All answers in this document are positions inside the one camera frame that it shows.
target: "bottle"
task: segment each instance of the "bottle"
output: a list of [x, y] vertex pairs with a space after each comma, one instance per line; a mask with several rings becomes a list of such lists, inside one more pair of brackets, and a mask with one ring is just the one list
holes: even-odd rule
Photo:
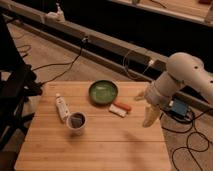
[[57, 5], [57, 9], [58, 9], [58, 11], [57, 11], [58, 20], [59, 20], [60, 22], [65, 22], [64, 12], [62, 11], [62, 9], [61, 9], [59, 3], [56, 3], [56, 5]]
[[57, 106], [61, 121], [65, 122], [67, 120], [68, 115], [70, 114], [70, 111], [67, 107], [65, 99], [61, 97], [59, 93], [56, 94], [56, 106]]

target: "bowl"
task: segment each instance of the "bowl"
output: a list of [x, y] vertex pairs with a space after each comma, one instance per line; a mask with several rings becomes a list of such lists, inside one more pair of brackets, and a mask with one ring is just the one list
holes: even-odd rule
[[112, 103], [118, 94], [117, 86], [108, 80], [99, 80], [94, 82], [89, 88], [90, 100], [98, 105], [107, 105]]

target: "wooden tabletop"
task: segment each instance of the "wooden tabletop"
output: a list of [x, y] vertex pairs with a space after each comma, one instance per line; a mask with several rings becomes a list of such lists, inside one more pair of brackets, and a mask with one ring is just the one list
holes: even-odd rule
[[[35, 117], [19, 153], [16, 171], [167, 171], [171, 169], [160, 122], [143, 128], [145, 101], [134, 96], [147, 87], [143, 82], [115, 82], [117, 101], [131, 105], [121, 118], [109, 106], [91, 104], [92, 82], [46, 84]], [[60, 93], [70, 112], [87, 117], [85, 133], [71, 137], [55, 106]]]
[[[118, 1], [124, 3], [132, 2], [132, 0], [118, 0]], [[160, 3], [163, 6], [165, 6], [166, 10], [168, 11], [178, 12], [201, 18], [206, 17], [208, 10], [210, 8], [210, 5], [201, 4], [199, 3], [199, 0], [154, 0], [154, 1], [157, 3], [151, 0], [140, 0], [140, 4], [164, 9], [161, 5], [158, 4]]]

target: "white mug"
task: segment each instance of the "white mug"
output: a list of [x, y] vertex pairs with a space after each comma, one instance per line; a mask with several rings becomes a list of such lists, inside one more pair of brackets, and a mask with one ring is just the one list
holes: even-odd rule
[[72, 135], [82, 135], [86, 125], [86, 116], [81, 112], [69, 114], [66, 125], [70, 129]]

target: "cable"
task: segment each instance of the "cable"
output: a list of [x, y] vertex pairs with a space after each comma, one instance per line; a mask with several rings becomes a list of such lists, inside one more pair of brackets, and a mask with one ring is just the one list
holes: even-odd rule
[[[129, 58], [127, 58], [127, 56], [130, 55], [133, 51], [138, 50], [138, 49], [141, 49], [141, 47], [135, 48], [135, 49], [130, 49], [130, 50], [124, 55], [124, 57], [123, 57], [123, 63], [122, 63], [122, 65], [123, 65], [123, 67], [124, 67], [124, 71], [125, 71], [126, 75], [127, 75], [130, 79], [132, 79], [132, 80], [137, 80], [137, 79], [143, 78], [143, 77], [141, 77], [141, 76], [134, 77], [134, 76], [132, 76], [132, 75], [129, 73], [130, 60], [129, 60]], [[154, 61], [153, 59], [151, 59], [151, 60], [149, 61], [148, 65], [147, 65], [147, 67], [144, 69], [144, 71], [143, 71], [142, 74], [144, 74], [152, 65], [154, 65], [154, 63], [155, 63], [155, 61]]]
[[18, 36], [18, 37], [12, 36], [12, 38], [18, 40], [18, 39], [21, 39], [28, 34], [30, 34], [30, 33], [24, 33], [24, 34], [22, 34], [21, 36]]
[[41, 83], [41, 86], [44, 85], [44, 84], [46, 84], [47, 82], [53, 81], [53, 80], [55, 80], [55, 79], [61, 77], [61, 76], [64, 75], [66, 72], [68, 72], [68, 71], [72, 68], [73, 64], [77, 61], [77, 59], [81, 56], [82, 50], [83, 50], [83, 45], [81, 46], [78, 55], [77, 55], [77, 56], [75, 57], [75, 59], [72, 60], [71, 62], [48, 64], [48, 65], [43, 65], [43, 66], [41, 66], [41, 67], [38, 67], [38, 68], [33, 69], [32, 71], [36, 71], [36, 70], [39, 70], [39, 69], [41, 69], [41, 68], [45, 68], [45, 67], [49, 67], [49, 66], [54, 66], [54, 65], [69, 65], [69, 67], [68, 67], [64, 72], [62, 72], [62, 73], [59, 74], [59, 75], [56, 75], [55, 77], [53, 77], [52, 79], [50, 79], [50, 80], [48, 80], [48, 81], [42, 82], [42, 83]]
[[18, 50], [20, 53], [27, 53], [28, 51], [31, 50], [31, 45], [22, 45], [22, 46], [17, 46], [17, 49], [21, 49], [21, 48], [26, 48], [25, 50]]
[[[201, 152], [206, 152], [206, 151], [209, 149], [210, 144], [213, 145], [213, 142], [210, 141], [210, 140], [206, 137], [206, 135], [204, 135], [203, 133], [201, 133], [200, 131], [198, 131], [198, 129], [196, 128], [196, 122], [195, 122], [195, 121], [196, 121], [198, 118], [200, 118], [201, 116], [203, 116], [204, 114], [206, 114], [207, 112], [210, 112], [210, 111], [212, 111], [212, 110], [213, 110], [213, 108], [207, 109], [206, 111], [202, 112], [201, 114], [199, 114], [199, 115], [196, 116], [196, 117], [195, 117], [195, 113], [193, 112], [193, 110], [190, 110], [189, 112], [191, 112], [191, 115], [192, 115], [193, 118], [191, 119], [191, 122], [189, 122], [189, 123], [191, 124], [191, 127], [190, 127], [188, 130], [186, 130], [186, 131], [180, 132], [180, 131], [175, 131], [175, 130], [171, 130], [171, 129], [162, 127], [163, 129], [165, 129], [165, 130], [167, 130], [167, 131], [169, 131], [169, 132], [172, 132], [172, 133], [184, 133], [184, 132], [187, 133], [187, 132], [191, 131], [192, 128], [194, 128], [194, 130], [195, 130], [194, 132], [191, 132], [191, 133], [187, 136], [187, 139], [186, 139], [186, 146], [176, 148], [176, 149], [172, 152], [172, 163], [173, 163], [173, 165], [174, 165], [174, 167], [175, 167], [176, 170], [179, 171], [180, 169], [177, 167], [177, 165], [176, 165], [176, 163], [175, 163], [175, 154], [176, 154], [176, 152], [179, 151], [179, 150], [186, 149], [186, 150], [189, 152], [189, 154], [191, 155], [191, 157], [192, 157], [192, 159], [194, 160], [194, 162], [196, 163], [196, 165], [198, 166], [198, 168], [199, 168], [201, 171], [203, 171], [203, 168], [201, 167], [201, 165], [199, 164], [199, 162], [197, 161], [197, 159], [195, 158], [195, 156], [194, 156], [194, 154], [193, 154], [192, 152], [199, 152], [199, 153], [201, 153]], [[195, 149], [195, 148], [190, 147], [190, 144], [189, 144], [190, 138], [191, 138], [193, 135], [196, 135], [196, 134], [198, 134], [201, 138], [203, 138], [203, 139], [207, 142], [207, 146], [206, 146], [204, 149], [198, 150], [198, 149]]]
[[167, 9], [167, 7], [165, 5], [163, 5], [162, 3], [158, 2], [158, 1], [155, 1], [155, 0], [149, 0], [150, 2], [153, 2], [155, 4], [158, 4], [160, 5], [161, 7], [163, 7], [164, 9]]
[[[176, 122], [180, 123], [179, 120], [176, 120], [176, 118], [171, 117], [171, 116], [169, 116], [169, 117], [170, 117], [171, 119], [175, 120]], [[191, 131], [192, 128], [193, 128], [193, 123], [191, 122], [191, 123], [189, 123], [189, 124], [190, 124], [190, 127], [189, 127], [187, 130], [184, 130], [184, 131], [176, 131], [176, 130], [172, 130], [172, 129], [169, 129], [169, 128], [166, 128], [166, 127], [163, 127], [163, 126], [161, 126], [161, 127], [162, 127], [162, 129], [164, 129], [164, 130], [166, 130], [166, 131], [169, 131], [169, 132], [172, 132], [172, 133], [185, 134], [185, 133]]]

